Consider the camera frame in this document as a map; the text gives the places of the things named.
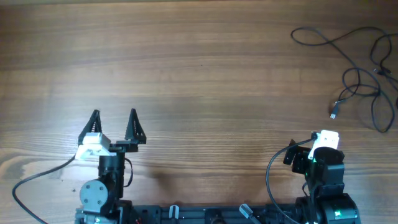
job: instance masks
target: wire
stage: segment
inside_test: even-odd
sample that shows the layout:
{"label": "wire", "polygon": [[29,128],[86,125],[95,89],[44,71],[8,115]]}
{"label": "wire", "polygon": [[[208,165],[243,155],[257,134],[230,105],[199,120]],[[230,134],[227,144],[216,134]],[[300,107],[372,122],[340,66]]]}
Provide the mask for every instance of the wire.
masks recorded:
{"label": "wire", "polygon": [[75,156],[76,156],[76,154],[75,154],[74,156],[72,156],[72,158],[70,158],[66,163],[64,163],[64,164],[62,164],[62,165],[60,165],[60,166],[54,167],[53,169],[50,169],[50,170],[47,170],[47,171],[45,171],[45,172],[41,172],[41,173],[32,175],[32,176],[30,176],[30,177],[27,177],[27,178],[21,180],[21,181],[18,182],[18,183],[14,186],[14,188],[12,189],[12,196],[14,197],[14,200],[15,200],[15,201],[19,204],[19,206],[21,206],[29,215],[31,215],[33,218],[35,218],[35,219],[36,219],[37,221],[39,221],[40,223],[47,224],[47,222],[45,222],[43,219],[39,218],[39,217],[38,217],[36,214],[34,214],[29,208],[27,208],[27,207],[21,202],[21,200],[19,200],[19,198],[18,198],[18,196],[17,196],[17,193],[16,193],[17,188],[18,188],[20,185],[22,185],[22,184],[24,184],[24,183],[26,183],[26,182],[28,182],[28,181],[30,181],[30,180],[36,179],[36,178],[38,178],[38,177],[47,175],[47,174],[49,174],[49,173],[51,173],[51,172],[54,172],[54,171],[57,171],[57,170],[59,170],[59,169],[64,168],[64,167],[67,166],[69,163],[71,163],[73,160],[75,160]]}
{"label": "wire", "polygon": [[276,203],[274,197],[272,196],[271,189],[270,189],[270,187],[269,187],[269,171],[270,171],[270,169],[271,169],[271,165],[272,165],[273,161],[274,161],[274,160],[276,159],[276,157],[279,156],[282,152],[287,151],[287,150],[289,150],[289,149],[291,149],[291,148],[293,148],[293,147],[296,147],[296,146],[299,146],[299,145],[308,143],[308,142],[310,142],[310,141],[312,141],[312,140],[315,140],[316,137],[317,137],[317,135],[316,135],[316,134],[313,134],[313,136],[311,137],[311,139],[308,139],[308,140],[305,140],[305,141],[302,141],[302,142],[298,142],[298,143],[293,144],[293,145],[291,145],[291,146],[287,146],[287,147],[284,148],[284,149],[281,149],[279,152],[277,152],[277,153],[271,158],[271,160],[270,160],[269,163],[268,163],[268,167],[267,167],[267,172],[266,172],[266,185],[267,185],[267,191],[268,191],[269,198],[271,199],[271,202],[275,205],[275,207],[278,209],[278,211],[279,211],[281,214],[283,214],[286,218],[288,218],[290,221],[292,221],[293,223],[295,223],[295,224],[300,224],[300,223],[298,223],[297,221],[295,221],[293,218],[290,218],[282,209],[280,209],[280,207],[279,207],[278,204]]}
{"label": "wire", "polygon": [[[309,43],[301,42],[301,41],[297,40],[297,39],[294,37],[294,33],[297,32],[298,30],[305,30],[305,31],[314,32],[314,33],[318,34],[318,35],[319,35],[323,40],[325,40],[325,41],[324,41],[324,42],[321,42],[321,43],[318,43],[318,44],[309,44]],[[373,125],[374,125],[374,127],[375,127],[375,129],[376,129],[377,131],[379,131],[380,133],[385,133],[385,132],[387,132],[387,131],[391,128],[392,124],[394,123],[394,119],[395,119],[394,106],[393,106],[391,100],[390,100],[390,99],[388,98],[388,96],[381,90],[381,86],[380,86],[380,83],[378,82],[377,78],[376,78],[372,73],[368,72],[367,70],[365,70],[365,69],[363,69],[363,68],[359,68],[359,67],[355,64],[355,62],[352,61],[352,60],[351,60],[339,47],[337,47],[337,46],[335,45],[335,43],[334,43],[335,41],[340,40],[340,39],[342,39],[342,38],[344,38],[344,37],[347,37],[347,36],[349,36],[350,34],[352,34],[352,33],[354,33],[354,32],[357,32],[357,31],[359,31],[359,30],[377,30],[377,31],[383,33],[383,35],[382,35],[381,37],[379,37],[379,38],[375,41],[375,43],[373,43],[373,46],[372,46],[371,53],[370,53],[370,56],[369,56],[369,57],[370,57],[370,60],[371,60],[375,65],[381,67],[381,70],[384,72],[384,76],[386,76],[386,78],[389,80],[389,82],[391,83],[391,85],[393,85],[394,88],[395,88],[396,86],[395,86],[394,84],[392,84],[392,82],[395,81],[395,82],[398,83],[398,80],[396,80],[395,78],[393,78],[393,77],[387,75],[386,73],[390,73],[390,72],[389,72],[389,70],[386,69],[382,64],[383,64],[383,62],[385,61],[385,59],[387,59],[387,58],[390,56],[391,51],[392,51],[392,44],[391,44],[390,36],[392,36],[392,35],[398,35],[398,34],[387,34],[384,30],[382,30],[382,29],[380,29],[380,28],[377,28],[377,27],[360,27],[360,28],[357,28],[357,29],[355,29],[355,30],[352,30],[351,32],[348,32],[347,34],[344,34],[344,35],[342,35],[342,36],[340,36],[340,37],[337,37],[337,38],[335,38],[335,39],[329,40],[329,39],[328,39],[327,37],[325,37],[319,30],[317,30],[317,29],[314,28],[314,27],[299,27],[299,28],[297,28],[297,29],[294,29],[294,30],[290,33],[290,36],[291,36],[291,38],[292,38],[296,43],[298,43],[298,44],[300,44],[300,45],[304,45],[304,46],[316,47],[316,46],[322,46],[322,45],[328,45],[328,44],[330,44],[330,45],[333,46],[337,51],[339,51],[339,53],[340,53],[342,56],[344,56],[344,58],[347,59],[347,60],[350,62],[350,64],[352,64],[353,67],[347,69],[347,70],[344,72],[344,74],[343,74],[343,78],[342,78],[342,79],[343,79],[343,84],[344,84],[344,86],[345,86],[345,89],[340,93],[340,95],[339,95],[339,97],[338,97],[338,101],[336,102],[336,104],[342,103],[342,102],[346,102],[348,99],[354,97],[354,95],[358,95],[358,96],[372,96],[372,97],[374,97],[373,100],[372,100],[372,103],[371,103],[371,116],[372,116],[372,122],[373,122]],[[375,49],[376,49],[376,47],[377,47],[378,42],[379,42],[381,39],[383,39],[383,38],[387,38],[387,39],[388,39],[388,42],[389,42],[389,51],[388,51],[388,53],[386,54],[386,56],[384,56],[384,57],[381,59],[381,61],[380,61],[379,63],[377,63],[377,62],[373,59],[373,53],[374,53],[374,51],[375,51]],[[346,74],[347,74],[348,72],[350,72],[350,71],[355,71],[355,72],[356,72],[357,77],[358,77],[358,82],[357,82],[357,84],[354,84],[354,85],[351,85],[351,86],[347,86],[345,77],[346,77]],[[362,84],[362,83],[361,83],[361,74],[362,74],[362,72],[364,72],[365,74],[369,75],[369,76],[376,82],[377,86],[371,86],[371,85]],[[373,88],[373,90],[375,90],[375,91],[372,92],[372,93],[358,93],[358,89],[359,89],[361,86]],[[345,93],[346,91],[350,92],[351,94],[350,94],[350,96],[343,97],[343,95],[344,95],[344,93]],[[391,112],[392,112],[391,119],[390,119],[388,125],[387,125],[385,128],[380,128],[380,127],[377,125],[377,123],[376,123],[376,116],[375,116],[375,114],[374,114],[374,103],[376,102],[376,100],[377,100],[380,96],[384,97],[384,98],[387,100],[387,102],[389,103],[389,106],[390,106],[390,108],[391,108]]]}
{"label": "wire", "polygon": [[128,161],[128,163],[130,163],[130,167],[131,167],[131,173],[130,173],[130,179],[129,182],[127,183],[127,185],[123,186],[123,187],[128,187],[130,186],[131,182],[132,182],[132,163],[128,158],[124,158],[125,161]]}

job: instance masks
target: white bracket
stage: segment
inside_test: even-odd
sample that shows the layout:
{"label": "white bracket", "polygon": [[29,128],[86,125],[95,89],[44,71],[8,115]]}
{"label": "white bracket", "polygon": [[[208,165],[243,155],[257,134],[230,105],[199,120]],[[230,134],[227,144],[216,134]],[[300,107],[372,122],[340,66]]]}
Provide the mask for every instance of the white bracket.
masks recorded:
{"label": "white bracket", "polygon": [[339,137],[338,133],[335,131],[322,130],[321,133],[317,133],[317,140],[313,143],[308,159],[313,159],[313,153],[319,147],[330,147],[332,149],[337,149]]}
{"label": "white bracket", "polygon": [[116,156],[116,152],[109,152],[110,145],[111,140],[103,133],[86,133],[75,159],[84,161],[88,156]]}

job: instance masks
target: wooden tabletop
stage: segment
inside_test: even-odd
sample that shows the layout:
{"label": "wooden tabletop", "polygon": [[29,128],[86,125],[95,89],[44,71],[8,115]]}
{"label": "wooden tabletop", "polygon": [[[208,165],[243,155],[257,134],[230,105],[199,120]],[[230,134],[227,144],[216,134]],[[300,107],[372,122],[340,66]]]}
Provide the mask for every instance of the wooden tabletop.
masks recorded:
{"label": "wooden tabletop", "polygon": [[[300,26],[330,38],[359,26],[397,32],[396,9],[393,1],[307,0],[0,7],[0,223],[34,222],[12,187],[67,161],[94,109],[115,141],[131,108],[147,134],[147,144],[127,154],[134,180],[124,198],[134,205],[270,203],[269,159],[291,139],[329,129],[340,134],[345,192],[363,223],[396,223],[397,122],[386,134],[371,129],[372,99],[359,96],[330,119],[351,65],[330,46],[290,38]],[[371,71],[378,36],[364,31],[336,44]],[[386,62],[393,72],[397,59],[395,52]],[[377,115],[384,124],[391,112]],[[281,161],[272,166],[271,189],[278,202],[293,203],[304,178]],[[71,223],[97,165],[72,162],[17,194],[44,220]]]}

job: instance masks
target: gray circular joint cover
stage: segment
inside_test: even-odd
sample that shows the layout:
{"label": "gray circular joint cover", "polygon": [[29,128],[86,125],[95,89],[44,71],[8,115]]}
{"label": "gray circular joint cover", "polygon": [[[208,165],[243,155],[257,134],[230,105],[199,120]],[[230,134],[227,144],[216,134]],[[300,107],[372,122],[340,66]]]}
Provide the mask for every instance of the gray circular joint cover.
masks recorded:
{"label": "gray circular joint cover", "polygon": [[101,207],[108,199],[108,189],[99,180],[86,182],[80,190],[80,201],[84,211],[100,212]]}

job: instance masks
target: wooden table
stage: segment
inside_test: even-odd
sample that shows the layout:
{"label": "wooden table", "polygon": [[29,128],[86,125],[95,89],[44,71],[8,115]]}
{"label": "wooden table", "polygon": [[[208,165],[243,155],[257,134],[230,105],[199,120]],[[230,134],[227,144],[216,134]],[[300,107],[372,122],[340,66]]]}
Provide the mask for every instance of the wooden table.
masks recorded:
{"label": "wooden table", "polygon": [[[101,110],[104,133],[117,140],[131,108],[148,137],[138,153],[127,155],[134,180],[124,198],[134,205],[270,203],[265,173],[271,156],[290,139],[329,129],[340,133],[345,192],[363,223],[395,223],[397,123],[387,134],[369,129],[371,99],[360,97],[330,119],[328,108],[350,64],[330,46],[294,43],[290,31],[315,26],[337,37],[374,25],[397,32],[396,6],[242,1],[1,7],[0,223],[34,221],[13,200],[12,187],[70,158],[94,109]],[[362,32],[338,45],[372,70],[368,53],[377,36]],[[393,71],[396,59],[386,62]],[[75,161],[17,193],[44,220],[71,223],[80,187],[97,177],[96,167],[96,161]],[[270,182],[278,202],[303,195],[303,176],[281,158]]]}

